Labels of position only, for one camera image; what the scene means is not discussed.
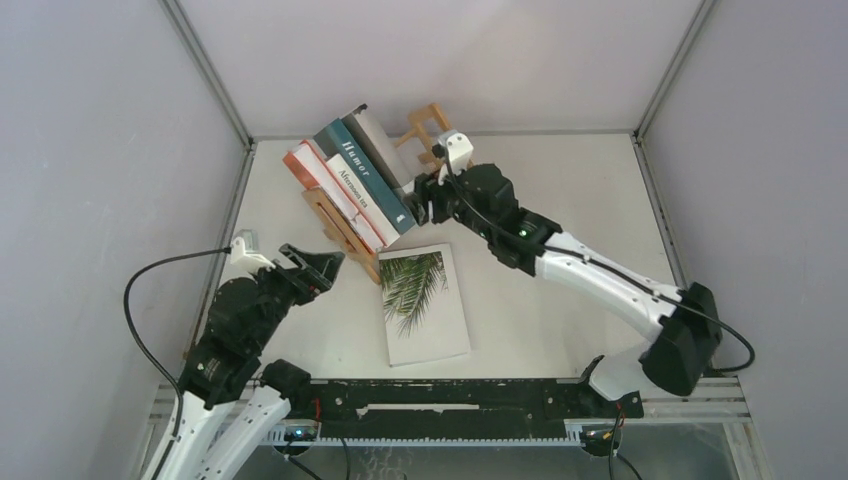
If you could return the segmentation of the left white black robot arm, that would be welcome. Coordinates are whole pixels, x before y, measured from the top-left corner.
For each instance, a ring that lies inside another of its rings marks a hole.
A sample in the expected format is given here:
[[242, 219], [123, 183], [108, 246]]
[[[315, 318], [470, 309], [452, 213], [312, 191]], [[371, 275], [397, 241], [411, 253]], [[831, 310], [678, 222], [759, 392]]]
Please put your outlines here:
[[164, 369], [135, 326], [128, 326], [139, 349], [175, 391], [170, 430], [143, 478], [232, 479], [273, 427], [310, 409], [310, 374], [282, 359], [263, 366], [261, 356], [293, 307], [332, 288], [345, 256], [290, 244], [279, 251], [291, 266], [258, 252], [247, 231], [214, 249], [244, 274], [216, 290], [204, 331], [179, 376]]

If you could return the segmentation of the teal Humor book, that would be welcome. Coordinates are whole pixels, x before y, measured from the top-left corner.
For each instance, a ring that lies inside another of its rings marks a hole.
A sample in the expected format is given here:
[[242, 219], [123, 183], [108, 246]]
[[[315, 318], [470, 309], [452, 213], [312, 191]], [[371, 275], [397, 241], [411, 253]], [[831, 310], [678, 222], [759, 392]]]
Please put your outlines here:
[[333, 120], [316, 133], [313, 139], [328, 157], [333, 154], [342, 156], [348, 169], [363, 184], [398, 234], [403, 235], [414, 227], [415, 221], [410, 211], [341, 119]]

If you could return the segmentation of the wooden book rack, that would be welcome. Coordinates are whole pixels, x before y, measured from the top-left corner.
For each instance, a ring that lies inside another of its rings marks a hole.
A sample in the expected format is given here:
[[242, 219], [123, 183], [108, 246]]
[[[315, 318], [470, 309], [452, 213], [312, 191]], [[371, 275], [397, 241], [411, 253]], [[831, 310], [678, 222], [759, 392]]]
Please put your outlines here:
[[[409, 124], [408, 130], [399, 136], [391, 136], [384, 130], [395, 144], [408, 170], [414, 177], [421, 173], [436, 173], [441, 166], [441, 161], [432, 154], [431, 148], [436, 143], [436, 137], [451, 130], [453, 126], [438, 103], [430, 103], [410, 112], [407, 115], [407, 121]], [[314, 147], [316, 153], [324, 162], [336, 155], [333, 154], [328, 157], [313, 137], [314, 135], [305, 140]], [[323, 224], [325, 236], [336, 243], [350, 259], [358, 263], [370, 280], [379, 284], [377, 256], [387, 247], [372, 252], [320, 188], [312, 190], [304, 188], [302, 197]]]

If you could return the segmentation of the orange cover book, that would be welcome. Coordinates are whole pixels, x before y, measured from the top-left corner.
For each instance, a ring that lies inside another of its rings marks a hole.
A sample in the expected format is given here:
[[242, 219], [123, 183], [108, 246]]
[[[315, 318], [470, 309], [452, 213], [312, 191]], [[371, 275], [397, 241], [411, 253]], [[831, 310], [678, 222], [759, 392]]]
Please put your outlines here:
[[282, 161], [306, 190], [320, 188], [327, 195], [372, 252], [386, 246], [378, 230], [344, 193], [326, 168], [324, 160], [307, 140], [302, 140], [292, 147]]

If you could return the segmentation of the coffee cover white book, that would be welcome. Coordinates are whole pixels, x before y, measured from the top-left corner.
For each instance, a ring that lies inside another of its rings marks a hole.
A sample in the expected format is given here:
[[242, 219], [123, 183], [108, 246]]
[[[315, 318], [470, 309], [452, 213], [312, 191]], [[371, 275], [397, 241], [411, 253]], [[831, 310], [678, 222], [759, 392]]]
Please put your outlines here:
[[345, 189], [346, 194], [359, 208], [361, 214], [368, 220], [370, 226], [381, 239], [385, 247], [391, 246], [400, 238], [389, 219], [367, 192], [364, 184], [358, 179], [350, 166], [340, 154], [330, 157], [325, 162], [327, 169]]

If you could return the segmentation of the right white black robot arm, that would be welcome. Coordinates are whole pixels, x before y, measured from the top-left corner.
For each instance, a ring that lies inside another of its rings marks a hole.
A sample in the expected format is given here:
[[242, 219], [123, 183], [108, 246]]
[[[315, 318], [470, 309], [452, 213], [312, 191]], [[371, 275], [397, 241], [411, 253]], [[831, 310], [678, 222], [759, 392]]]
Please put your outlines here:
[[605, 415], [617, 400], [650, 385], [687, 397], [708, 370], [722, 333], [707, 287], [657, 282], [595, 252], [521, 206], [496, 165], [473, 166], [444, 181], [421, 174], [403, 202], [418, 224], [464, 225], [503, 265], [589, 296], [641, 336], [641, 343], [601, 355], [584, 371], [577, 393], [587, 414]]

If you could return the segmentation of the palm leaf white book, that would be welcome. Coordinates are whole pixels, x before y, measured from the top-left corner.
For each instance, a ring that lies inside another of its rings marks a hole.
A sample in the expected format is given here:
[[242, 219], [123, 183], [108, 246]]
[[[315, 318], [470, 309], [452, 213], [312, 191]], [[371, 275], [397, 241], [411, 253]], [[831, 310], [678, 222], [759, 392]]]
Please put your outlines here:
[[392, 368], [471, 352], [453, 252], [448, 243], [378, 256], [388, 362]]

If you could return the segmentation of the grey white notebook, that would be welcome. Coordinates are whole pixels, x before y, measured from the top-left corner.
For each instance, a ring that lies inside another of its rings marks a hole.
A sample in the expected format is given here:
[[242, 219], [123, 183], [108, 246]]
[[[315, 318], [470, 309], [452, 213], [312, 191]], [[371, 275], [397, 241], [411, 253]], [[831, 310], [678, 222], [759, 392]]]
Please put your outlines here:
[[399, 197], [411, 194], [414, 175], [368, 105], [361, 104], [341, 120], [392, 190]]

